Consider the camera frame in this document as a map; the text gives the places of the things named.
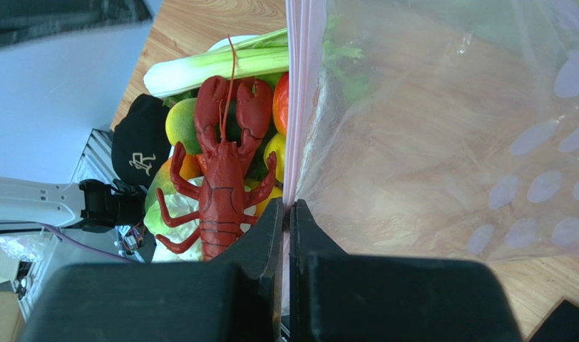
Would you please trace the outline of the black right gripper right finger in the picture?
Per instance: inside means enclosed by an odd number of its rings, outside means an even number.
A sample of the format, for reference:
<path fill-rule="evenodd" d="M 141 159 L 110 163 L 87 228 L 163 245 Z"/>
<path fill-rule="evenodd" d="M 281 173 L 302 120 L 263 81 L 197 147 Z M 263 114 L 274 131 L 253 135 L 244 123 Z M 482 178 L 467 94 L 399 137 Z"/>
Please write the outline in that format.
<path fill-rule="evenodd" d="M 484 264 L 346 253 L 304 200 L 289 212 L 291 341 L 519 341 Z"/>

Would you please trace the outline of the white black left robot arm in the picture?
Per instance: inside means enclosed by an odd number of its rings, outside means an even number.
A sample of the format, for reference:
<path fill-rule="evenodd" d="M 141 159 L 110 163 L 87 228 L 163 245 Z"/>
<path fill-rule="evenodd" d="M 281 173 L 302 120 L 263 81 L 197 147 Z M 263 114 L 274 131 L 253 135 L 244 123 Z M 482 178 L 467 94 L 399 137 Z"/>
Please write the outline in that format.
<path fill-rule="evenodd" d="M 0 235 L 36 232 L 42 224 L 106 233 L 142 220 L 145 191 L 120 180 L 51 184 L 0 177 Z"/>

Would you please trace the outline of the yellow green lemon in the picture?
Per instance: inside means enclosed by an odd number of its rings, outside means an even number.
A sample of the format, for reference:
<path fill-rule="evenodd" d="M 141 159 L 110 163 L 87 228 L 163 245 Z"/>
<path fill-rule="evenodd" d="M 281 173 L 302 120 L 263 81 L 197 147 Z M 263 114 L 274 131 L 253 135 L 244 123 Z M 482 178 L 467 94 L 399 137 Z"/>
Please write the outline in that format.
<path fill-rule="evenodd" d="M 202 153 L 194 124 L 196 98 L 181 100 L 168 112 L 165 131 L 171 146 L 181 142 L 189 155 Z"/>

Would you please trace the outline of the green celery stalk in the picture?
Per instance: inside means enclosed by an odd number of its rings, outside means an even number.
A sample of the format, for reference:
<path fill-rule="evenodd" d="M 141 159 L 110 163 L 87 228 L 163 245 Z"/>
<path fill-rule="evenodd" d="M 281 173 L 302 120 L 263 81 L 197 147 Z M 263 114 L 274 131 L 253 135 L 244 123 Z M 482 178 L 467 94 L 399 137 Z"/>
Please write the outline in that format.
<path fill-rule="evenodd" d="M 229 78 L 232 54 L 238 57 L 239 78 L 266 76 L 287 71 L 294 76 L 291 98 L 311 100 L 320 67 L 338 84 L 342 96 L 356 101 L 371 90 L 371 80 L 363 73 L 349 72 L 360 66 L 364 55 L 352 44 L 342 45 L 323 31 L 283 28 L 252 38 L 237 36 L 198 55 L 153 65 L 143 77 L 148 92 L 157 98 L 169 98 L 201 87 L 211 76 Z"/>

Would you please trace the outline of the clear pink zip top bag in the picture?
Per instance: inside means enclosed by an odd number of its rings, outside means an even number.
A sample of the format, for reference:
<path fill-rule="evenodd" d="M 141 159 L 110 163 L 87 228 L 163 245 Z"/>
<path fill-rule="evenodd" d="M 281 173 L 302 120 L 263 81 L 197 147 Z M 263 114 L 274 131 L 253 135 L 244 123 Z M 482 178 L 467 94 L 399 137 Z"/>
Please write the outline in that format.
<path fill-rule="evenodd" d="M 579 1 L 288 1 L 283 201 L 348 252 L 579 296 Z"/>

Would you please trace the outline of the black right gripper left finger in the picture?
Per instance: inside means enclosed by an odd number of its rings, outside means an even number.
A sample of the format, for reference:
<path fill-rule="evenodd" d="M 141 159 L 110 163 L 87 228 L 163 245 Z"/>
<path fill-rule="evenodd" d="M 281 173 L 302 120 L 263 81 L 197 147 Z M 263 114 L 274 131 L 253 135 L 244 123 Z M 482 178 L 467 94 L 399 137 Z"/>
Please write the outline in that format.
<path fill-rule="evenodd" d="M 278 341 L 281 199 L 210 261 L 75 264 L 47 283 L 21 341 Z"/>

